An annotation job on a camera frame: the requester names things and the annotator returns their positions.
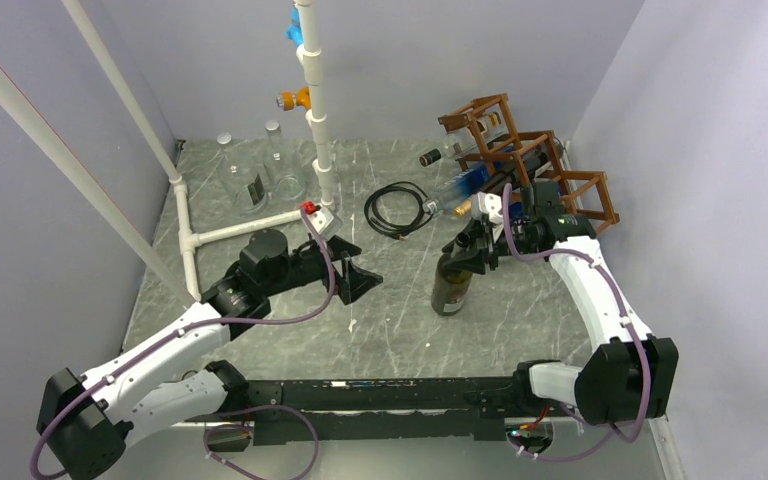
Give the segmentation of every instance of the white pole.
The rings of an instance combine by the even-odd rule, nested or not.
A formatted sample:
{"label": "white pole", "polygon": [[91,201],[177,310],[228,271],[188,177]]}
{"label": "white pole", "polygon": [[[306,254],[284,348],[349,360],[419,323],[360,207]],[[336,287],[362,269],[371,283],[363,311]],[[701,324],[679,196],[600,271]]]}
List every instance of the white pole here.
{"label": "white pole", "polygon": [[283,225],[285,223],[295,222],[301,218],[301,211],[293,210],[291,212],[242,223],[240,225],[220,228],[219,230],[213,230],[212,232],[197,233],[195,235],[197,238],[196,245],[201,246],[205,243],[236,237],[237,235],[243,235],[245,233],[251,233],[257,230],[263,230],[264,228],[277,227],[278,225]]}
{"label": "white pole", "polygon": [[107,220],[117,233],[128,243],[137,255],[169,287],[182,305],[189,307],[193,297],[175,277],[172,270],[163,263],[157,253],[134,228],[125,214],[119,210],[107,193],[95,182],[75,154],[57,135],[42,114],[25,97],[19,87],[0,67],[0,105],[25,131],[52,162],[66,175],[66,178],[84,195],[96,210]]}
{"label": "white pole", "polygon": [[160,162],[163,170],[166,171],[169,181],[175,182],[179,180],[181,174],[175,169],[175,164],[172,163],[172,159],[169,158],[169,155],[163,148],[163,144],[151,127],[151,123],[148,121],[148,118],[146,118],[142,108],[140,108],[140,104],[137,102],[136,97],[134,97],[134,93],[128,86],[128,82],[125,81],[125,77],[122,76],[122,72],[119,71],[116,62],[114,62],[113,57],[110,56],[110,51],[107,50],[107,46],[104,45],[104,41],[101,39],[101,36],[99,36],[98,30],[95,29],[92,21],[90,21],[90,17],[87,16],[87,12],[81,5],[81,2],[79,0],[61,1],[63,2],[63,6],[66,7],[66,11],[69,12],[69,16],[72,17],[72,21],[75,22],[75,25],[81,32],[81,35],[84,36],[84,40],[86,40],[87,45],[89,45],[90,50],[92,50],[99,65],[101,65],[101,69],[104,70],[104,74],[107,75],[107,78],[110,80],[110,83],[113,84],[116,93],[119,94],[119,97],[125,104],[125,108],[128,109],[128,113],[131,114],[131,118],[136,122],[137,128],[142,132],[143,137],[145,137],[146,142],[148,142],[151,147],[151,151],[154,152],[154,155],[157,157],[157,161]]}
{"label": "white pole", "polygon": [[196,270],[196,245],[193,242],[193,230],[190,227],[190,210],[187,205],[187,184],[184,179],[172,182],[172,192],[175,194],[175,206],[178,208],[178,249],[184,260],[184,280],[187,291],[196,300],[201,299],[198,287],[198,272]]}
{"label": "white pole", "polygon": [[313,162],[313,170],[319,179],[319,187],[322,190],[320,203],[327,207],[334,207],[334,168],[331,164],[331,137],[328,134],[325,113],[324,74],[322,71],[322,49],[319,45],[319,31],[316,28],[316,13],[313,8],[313,0],[295,0],[299,11],[299,24],[302,30],[304,42],[299,45],[296,55],[301,59],[304,68],[305,81],[310,90],[311,108],[305,115],[313,133],[313,141],[316,144],[316,160]]}

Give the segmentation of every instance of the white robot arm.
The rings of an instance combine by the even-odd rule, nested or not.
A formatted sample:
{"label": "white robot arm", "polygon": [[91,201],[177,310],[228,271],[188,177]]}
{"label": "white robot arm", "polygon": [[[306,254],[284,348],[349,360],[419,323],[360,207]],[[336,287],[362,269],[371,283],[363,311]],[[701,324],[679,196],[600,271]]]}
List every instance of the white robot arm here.
{"label": "white robot arm", "polygon": [[[674,343],[656,338],[629,305],[605,263],[590,221],[566,212],[556,183],[532,184],[523,197],[527,217],[507,222],[508,241],[501,238],[507,215],[503,199],[475,195],[473,219],[459,235],[468,236],[470,246],[452,256],[444,268],[485,274],[488,266],[498,267],[499,257],[513,255],[546,259],[558,272],[581,313],[592,355],[583,368],[557,360],[520,364],[515,377],[525,384],[526,396],[578,407],[591,424],[635,420],[643,408],[648,418],[663,415],[678,362]],[[635,341],[632,332],[642,340]]]}
{"label": "white robot arm", "polygon": [[[246,405],[248,382],[228,362],[211,362],[191,377],[171,380],[254,324],[300,322],[324,310],[333,295],[349,304],[383,281],[352,263],[351,257],[361,249],[334,235],[340,220],[330,210],[312,204],[306,208],[305,223],[316,232],[315,239],[289,254],[281,232],[255,233],[240,252],[240,260],[202,295],[202,303],[193,304],[133,349],[79,377],[69,369],[54,374],[46,383],[40,407],[40,441],[32,475],[52,478],[36,468],[44,444],[73,480],[93,479],[125,449],[152,433]],[[341,273],[334,271],[333,261],[342,264]],[[271,295],[316,281],[329,291],[319,309],[291,320],[259,320],[270,313]]]}

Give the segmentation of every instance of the clear glass container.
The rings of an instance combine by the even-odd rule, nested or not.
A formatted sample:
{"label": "clear glass container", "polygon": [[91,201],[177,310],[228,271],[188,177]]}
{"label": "clear glass container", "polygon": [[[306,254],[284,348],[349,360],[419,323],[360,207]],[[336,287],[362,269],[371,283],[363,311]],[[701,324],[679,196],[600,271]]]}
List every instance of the clear glass container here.
{"label": "clear glass container", "polygon": [[[495,163],[495,167],[500,167],[501,163]],[[476,163],[469,170],[461,172],[439,188],[435,189],[429,195],[428,200],[423,202],[422,208],[429,214],[435,215],[437,212],[452,212],[459,214],[456,207],[459,207],[490,179],[490,173],[487,166],[483,163]]]}
{"label": "clear glass container", "polygon": [[275,120],[266,122],[269,155],[263,166],[272,184],[272,193],[282,200],[296,200],[305,194],[307,184],[298,155],[290,152],[281,135],[281,126]]}
{"label": "clear glass container", "polygon": [[231,134],[216,137],[219,143],[219,180],[225,186],[234,211],[240,216],[260,211],[268,201],[256,162],[236,154],[231,149]]}

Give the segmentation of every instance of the black cable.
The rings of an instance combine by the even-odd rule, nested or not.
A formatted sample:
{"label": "black cable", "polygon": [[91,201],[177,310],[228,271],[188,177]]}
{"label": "black cable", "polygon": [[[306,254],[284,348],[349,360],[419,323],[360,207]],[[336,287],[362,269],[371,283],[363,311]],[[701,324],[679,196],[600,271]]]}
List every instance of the black cable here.
{"label": "black cable", "polygon": [[[384,219],[381,213],[378,211],[378,200],[388,193],[407,193],[412,196],[417,203],[418,211],[414,219],[406,224],[401,225],[393,223]],[[381,235],[388,236],[394,240],[401,240],[402,238],[410,235],[411,233],[424,227],[431,221],[432,216],[425,212],[423,209],[423,203],[428,200],[428,194],[419,186],[413,182],[394,182],[389,185],[385,185],[378,190],[372,192],[372,195],[366,199],[366,203],[363,205],[363,216],[366,217],[366,222],[369,226],[380,233]]]}

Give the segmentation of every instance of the gray wall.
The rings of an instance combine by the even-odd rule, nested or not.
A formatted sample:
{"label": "gray wall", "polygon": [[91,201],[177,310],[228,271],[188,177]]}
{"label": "gray wall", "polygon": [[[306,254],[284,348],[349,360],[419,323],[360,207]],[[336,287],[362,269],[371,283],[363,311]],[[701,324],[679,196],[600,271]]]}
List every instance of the gray wall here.
{"label": "gray wall", "polygon": [[[304,86],[291,0],[103,0],[178,138],[262,137],[275,95]],[[437,117],[506,91],[520,129],[568,137],[643,0],[321,0],[334,138],[428,138]]]}
{"label": "gray wall", "polygon": [[[171,150],[171,131],[109,16],[84,3]],[[0,0],[0,62],[150,237],[166,177],[60,2]],[[0,107],[0,479],[29,476],[48,376],[118,353],[143,271]]]}
{"label": "gray wall", "polygon": [[611,268],[681,359],[690,478],[768,478],[768,1],[647,0],[573,137]]}

